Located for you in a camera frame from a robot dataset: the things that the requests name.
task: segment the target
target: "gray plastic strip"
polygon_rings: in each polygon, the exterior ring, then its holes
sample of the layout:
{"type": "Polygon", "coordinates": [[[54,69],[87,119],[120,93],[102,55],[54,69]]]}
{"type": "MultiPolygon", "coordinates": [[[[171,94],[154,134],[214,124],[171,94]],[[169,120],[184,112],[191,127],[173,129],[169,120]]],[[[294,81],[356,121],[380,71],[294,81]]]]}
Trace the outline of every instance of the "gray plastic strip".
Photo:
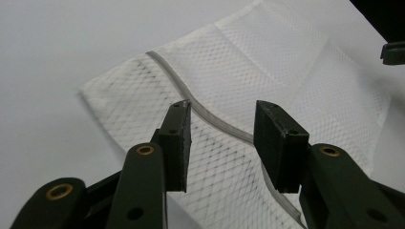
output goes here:
{"type": "MultiPolygon", "coordinates": [[[[212,126],[216,127],[217,129],[234,136],[245,143],[253,146],[253,135],[244,132],[234,126],[227,124],[226,122],[222,121],[211,112],[209,112],[195,97],[194,95],[188,90],[187,86],[182,82],[180,77],[177,73],[170,67],[167,61],[161,57],[157,52],[147,52],[147,55],[151,57],[166,73],[166,75],[170,78],[173,84],[178,89],[179,93],[184,99],[189,99],[192,103],[192,109],[196,112],[198,116],[203,118],[205,121],[210,123],[212,126]]],[[[269,180],[268,174],[266,173],[265,167],[262,165],[262,171],[265,176],[265,183],[267,189],[274,197],[274,199],[280,204],[280,206],[287,212],[289,215],[303,228],[305,228],[304,224],[301,222],[301,212],[298,211],[294,205],[282,194],[280,194],[277,190],[274,189],[271,181],[269,180]]]]}

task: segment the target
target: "white table surface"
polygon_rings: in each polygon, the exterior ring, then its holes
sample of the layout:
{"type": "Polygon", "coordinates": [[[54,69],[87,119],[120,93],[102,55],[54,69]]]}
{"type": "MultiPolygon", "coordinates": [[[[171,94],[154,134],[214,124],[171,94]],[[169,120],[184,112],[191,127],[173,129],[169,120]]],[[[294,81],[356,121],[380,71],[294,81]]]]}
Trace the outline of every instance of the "white table surface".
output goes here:
{"type": "MultiPolygon", "coordinates": [[[[124,60],[215,22],[248,0],[0,0],[0,228],[59,177],[91,185],[125,154],[96,123],[78,87],[124,60]]],[[[378,59],[385,41],[349,0],[288,0],[393,97],[372,177],[405,192],[405,67],[378,59]]],[[[171,228],[198,228],[169,200],[171,228]]]]}

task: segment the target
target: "mesh bag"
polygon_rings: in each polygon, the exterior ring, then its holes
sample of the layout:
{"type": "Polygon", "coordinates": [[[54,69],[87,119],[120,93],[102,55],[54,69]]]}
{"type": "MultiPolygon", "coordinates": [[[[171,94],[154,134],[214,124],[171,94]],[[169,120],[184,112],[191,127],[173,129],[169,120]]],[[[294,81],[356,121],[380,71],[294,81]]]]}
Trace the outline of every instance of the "mesh bag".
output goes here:
{"type": "Polygon", "coordinates": [[[256,100],[279,104],[311,143],[345,149],[368,174],[390,101],[280,0],[252,2],[130,59],[82,93],[125,151],[150,139],[172,103],[192,100],[187,193],[170,195],[203,228],[302,226],[297,195],[272,192],[251,145],[256,100]]]}

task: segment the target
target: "white mesh fabric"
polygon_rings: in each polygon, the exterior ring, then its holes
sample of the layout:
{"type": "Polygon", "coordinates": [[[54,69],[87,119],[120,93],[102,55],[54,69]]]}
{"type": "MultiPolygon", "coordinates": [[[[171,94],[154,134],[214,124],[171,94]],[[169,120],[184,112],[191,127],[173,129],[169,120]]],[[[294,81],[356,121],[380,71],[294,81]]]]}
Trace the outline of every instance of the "white mesh fabric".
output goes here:
{"type": "MultiPolygon", "coordinates": [[[[281,105],[310,142],[345,149],[367,173],[389,97],[280,0],[255,1],[218,23],[155,50],[193,96],[230,126],[253,132],[256,100],[281,105]]],[[[149,141],[168,107],[182,100],[143,54],[97,77],[82,93],[127,151],[149,141]]],[[[203,228],[299,227],[264,182],[254,148],[192,115],[187,194],[170,194],[203,228]]],[[[288,195],[298,206],[297,195],[288,195]]]]}

